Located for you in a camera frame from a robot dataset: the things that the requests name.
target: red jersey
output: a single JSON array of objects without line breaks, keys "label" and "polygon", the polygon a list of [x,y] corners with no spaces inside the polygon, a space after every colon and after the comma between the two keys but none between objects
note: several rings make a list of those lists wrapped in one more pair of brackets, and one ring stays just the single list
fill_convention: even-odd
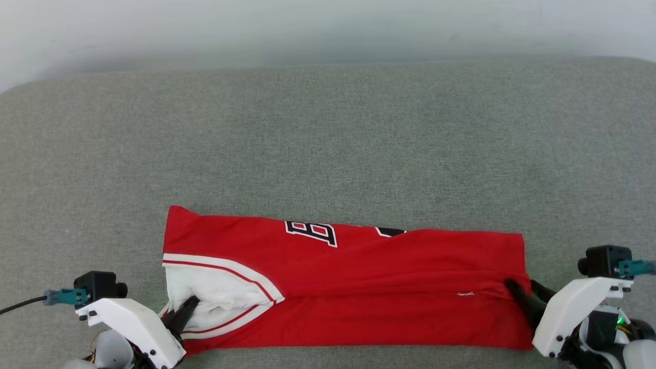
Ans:
[{"label": "red jersey", "polygon": [[169,212],[169,305],[182,338],[219,347],[481,345],[531,349],[503,281],[525,290],[521,234],[404,231]]}]

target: wire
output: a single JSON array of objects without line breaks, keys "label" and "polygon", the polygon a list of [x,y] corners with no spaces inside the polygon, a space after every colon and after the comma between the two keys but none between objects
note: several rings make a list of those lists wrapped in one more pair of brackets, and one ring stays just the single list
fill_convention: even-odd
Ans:
[{"label": "wire", "polygon": [[628,330],[628,329],[626,329],[626,328],[624,328],[624,327],[622,327],[622,326],[617,326],[617,329],[621,330],[622,332],[624,332],[624,333],[626,333],[626,334],[631,334],[631,331],[630,331],[630,330]]},{"label": "wire", "polygon": [[41,296],[41,297],[35,297],[35,298],[33,298],[33,299],[29,299],[29,300],[27,300],[27,301],[23,301],[23,302],[21,302],[21,303],[17,303],[17,304],[15,304],[15,305],[13,305],[13,306],[10,306],[10,307],[7,307],[7,308],[5,308],[5,309],[0,310],[0,315],[1,315],[1,314],[5,314],[5,313],[7,313],[7,312],[9,312],[9,311],[12,311],[12,310],[18,309],[19,307],[23,307],[23,306],[25,306],[25,305],[29,305],[29,304],[31,304],[31,303],[36,303],[36,302],[39,302],[39,301],[43,301],[43,300],[45,300],[45,299],[47,299],[47,298],[48,298],[48,297],[46,297],[46,296]]}]

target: gray fabric surface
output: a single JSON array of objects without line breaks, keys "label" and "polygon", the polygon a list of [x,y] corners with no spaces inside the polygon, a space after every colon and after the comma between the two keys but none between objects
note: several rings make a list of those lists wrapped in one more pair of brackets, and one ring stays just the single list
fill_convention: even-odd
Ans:
[{"label": "gray fabric surface", "polygon": [[[134,72],[0,95],[0,306],[115,271],[166,300],[171,204],[525,236],[558,289],[600,244],[656,259],[656,65],[622,58]],[[621,301],[656,324],[656,280]],[[457,324],[457,312],[450,324]],[[0,316],[0,367],[88,353],[69,306]],[[478,347],[213,351],[181,368],[554,368]]]}]

